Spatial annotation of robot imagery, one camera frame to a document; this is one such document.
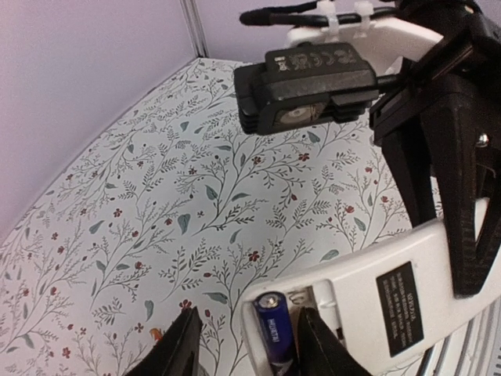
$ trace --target white wall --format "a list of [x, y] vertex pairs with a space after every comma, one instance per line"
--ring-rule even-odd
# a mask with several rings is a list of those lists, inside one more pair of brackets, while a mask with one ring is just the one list
[[[261, 62], [265, 53], [280, 49], [285, 42], [289, 26], [245, 27], [240, 24], [240, 14], [251, 9], [266, 6], [301, 4], [308, 0], [197, 0], [200, 19], [210, 57], [215, 59]], [[375, 6], [392, 6], [370, 0]], [[353, 12], [355, 0], [336, 2], [338, 12]]]
[[88, 143], [193, 57], [179, 0], [0, 0], [0, 240]]

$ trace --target blue battery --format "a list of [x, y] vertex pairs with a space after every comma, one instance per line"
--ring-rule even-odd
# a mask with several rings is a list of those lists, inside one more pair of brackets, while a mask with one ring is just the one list
[[294, 332], [287, 298], [279, 292], [266, 292], [254, 300], [268, 362], [275, 376], [299, 375]]

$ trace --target white plastic part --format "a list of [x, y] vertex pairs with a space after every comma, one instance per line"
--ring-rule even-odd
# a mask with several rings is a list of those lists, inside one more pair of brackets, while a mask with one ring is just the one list
[[[486, 208], [486, 200], [477, 202], [477, 234]], [[424, 339], [392, 357], [376, 279], [407, 262], [413, 266]], [[317, 306], [322, 302], [335, 302], [331, 309], [320, 311], [321, 317], [334, 333], [340, 324], [347, 350], [371, 374], [379, 374], [430, 348], [467, 324], [498, 298], [501, 295], [501, 261], [499, 258], [495, 260], [479, 294], [471, 298], [455, 298], [445, 227], [442, 221], [434, 220], [336, 262], [250, 287], [243, 297], [240, 313], [243, 338], [256, 374], [272, 376], [252, 301], [266, 291], [290, 295], [305, 288], [312, 289]], [[298, 311], [292, 302], [288, 304], [291, 312]], [[445, 366], [444, 362], [457, 365], [458, 359], [462, 359], [464, 340], [454, 338], [464, 338], [465, 333], [457, 332], [452, 336], [453, 340], [444, 342], [448, 356], [439, 357], [438, 368], [442, 367], [441, 363]]]
[[353, 38], [365, 38], [370, 28], [370, 17], [374, 14], [374, 5], [371, 2], [356, 2], [355, 12], [360, 15], [362, 22]]
[[316, 8], [327, 17], [329, 26], [322, 28], [326, 36], [326, 43], [339, 41], [339, 20], [337, 19], [336, 5], [330, 0], [320, 0]]
[[[400, 56], [412, 61], [421, 59], [443, 38], [430, 29], [394, 17], [370, 21], [365, 38], [354, 38], [359, 28], [359, 23], [340, 25], [339, 40], [351, 43], [360, 56], [369, 61], [377, 75], [385, 74]], [[323, 29], [297, 27], [288, 32], [286, 47], [328, 41], [328, 34]]]

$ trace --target camera body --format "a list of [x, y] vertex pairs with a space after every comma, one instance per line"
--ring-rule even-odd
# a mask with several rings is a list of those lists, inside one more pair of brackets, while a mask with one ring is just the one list
[[377, 76], [344, 42], [300, 45], [235, 70], [240, 123], [269, 135], [328, 121], [355, 121], [377, 99]]

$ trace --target floral patterned paper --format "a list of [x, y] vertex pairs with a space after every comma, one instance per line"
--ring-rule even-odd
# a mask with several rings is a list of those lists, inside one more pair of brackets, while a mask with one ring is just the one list
[[206, 372], [252, 374], [236, 314], [248, 286], [409, 228], [366, 117], [245, 135], [238, 65], [196, 60], [159, 85], [12, 231], [0, 373], [122, 375], [197, 306]]

